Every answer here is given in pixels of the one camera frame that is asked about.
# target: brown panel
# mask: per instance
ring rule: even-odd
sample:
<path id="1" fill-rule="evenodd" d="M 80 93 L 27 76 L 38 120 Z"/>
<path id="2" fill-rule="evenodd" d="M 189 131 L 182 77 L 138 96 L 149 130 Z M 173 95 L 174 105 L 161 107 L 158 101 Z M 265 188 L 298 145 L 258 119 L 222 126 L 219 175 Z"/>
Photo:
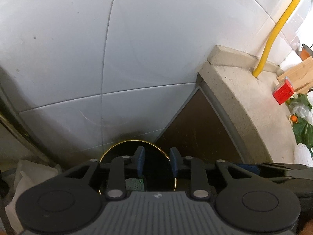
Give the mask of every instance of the brown panel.
<path id="1" fill-rule="evenodd" d="M 182 156 L 205 162 L 218 159 L 241 163 L 240 156 L 213 108 L 198 90 L 156 142 L 165 153 L 177 147 Z"/>

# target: metal screw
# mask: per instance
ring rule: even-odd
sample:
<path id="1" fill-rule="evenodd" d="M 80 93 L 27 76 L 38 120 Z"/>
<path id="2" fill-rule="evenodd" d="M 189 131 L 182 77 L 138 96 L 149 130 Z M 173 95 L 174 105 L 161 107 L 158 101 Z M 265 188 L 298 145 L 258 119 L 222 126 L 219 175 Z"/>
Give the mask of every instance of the metal screw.
<path id="1" fill-rule="evenodd" d="M 195 190 L 193 195 L 197 198 L 205 198 L 209 196 L 209 192 L 206 190 Z"/>
<path id="2" fill-rule="evenodd" d="M 118 189 L 113 189 L 113 190 L 108 191 L 107 195 L 111 198 L 117 198 L 117 197 L 121 197 L 123 195 L 123 192 Z"/>

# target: gold rim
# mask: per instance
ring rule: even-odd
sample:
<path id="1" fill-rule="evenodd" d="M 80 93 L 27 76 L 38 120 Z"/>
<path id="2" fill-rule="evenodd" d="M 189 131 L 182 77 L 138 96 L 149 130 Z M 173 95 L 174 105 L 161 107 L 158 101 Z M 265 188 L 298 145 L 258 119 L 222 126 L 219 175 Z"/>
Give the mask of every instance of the gold rim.
<path id="1" fill-rule="evenodd" d="M 165 157 L 168 159 L 168 161 L 170 161 L 170 158 L 167 156 L 167 154 L 165 154 L 162 149 L 160 149 L 158 146 L 154 145 L 153 143 L 148 142 L 148 141 L 145 141 L 145 140 L 136 140 L 136 139 L 132 139 L 132 140 L 124 140 L 124 141 L 118 142 L 118 143 L 116 143 L 115 145 L 113 145 L 112 147 L 110 147 L 110 148 L 101 156 L 99 163 L 101 163 L 101 161 L 102 161 L 102 159 L 104 158 L 104 156 L 105 156 L 112 148 L 116 147 L 116 146 L 119 145 L 119 144 L 128 142 L 128 141 L 140 141 L 140 142 L 144 142 L 144 143 L 147 143 L 147 144 L 149 144 L 149 145 L 152 145 L 153 147 L 156 147 L 158 150 L 160 150 L 160 151 L 162 152 L 162 154 L 165 155 Z M 177 179 L 175 178 L 174 191 L 176 191 L 176 183 L 177 183 Z"/>

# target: ribbed gray surface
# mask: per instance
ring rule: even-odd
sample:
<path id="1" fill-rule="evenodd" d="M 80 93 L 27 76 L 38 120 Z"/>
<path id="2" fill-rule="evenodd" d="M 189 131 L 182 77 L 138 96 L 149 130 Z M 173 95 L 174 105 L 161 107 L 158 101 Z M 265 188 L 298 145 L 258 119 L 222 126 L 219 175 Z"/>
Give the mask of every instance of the ribbed gray surface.
<path id="1" fill-rule="evenodd" d="M 72 235 L 239 235 L 224 224 L 206 202 L 189 199 L 184 192 L 132 192 L 110 202 L 90 226 Z M 293 234 L 286 231 L 282 234 Z M 34 235 L 29 231 L 23 235 Z"/>

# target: yellow pipe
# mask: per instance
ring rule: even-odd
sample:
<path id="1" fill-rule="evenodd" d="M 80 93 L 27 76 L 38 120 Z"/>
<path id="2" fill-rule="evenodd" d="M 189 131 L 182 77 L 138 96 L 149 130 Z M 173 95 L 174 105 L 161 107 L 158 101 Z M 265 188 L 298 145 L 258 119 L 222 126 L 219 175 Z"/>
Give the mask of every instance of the yellow pipe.
<path id="1" fill-rule="evenodd" d="M 278 20 L 276 26 L 273 28 L 272 32 L 270 33 L 269 39 L 266 42 L 266 45 L 265 45 L 263 54 L 261 56 L 261 59 L 259 61 L 259 64 L 252 73 L 254 77 L 257 78 L 259 76 L 259 74 L 262 72 L 263 67 L 265 65 L 265 62 L 267 60 L 267 57 L 269 56 L 271 47 L 272 47 L 277 35 L 281 31 L 284 24 L 286 23 L 286 21 L 288 20 L 290 15 L 293 13 L 293 11 L 295 10 L 295 8 L 299 4 L 299 2 L 300 2 L 300 0 L 292 0 L 291 3 L 289 4 L 288 8 L 284 12 L 284 14 Z"/>

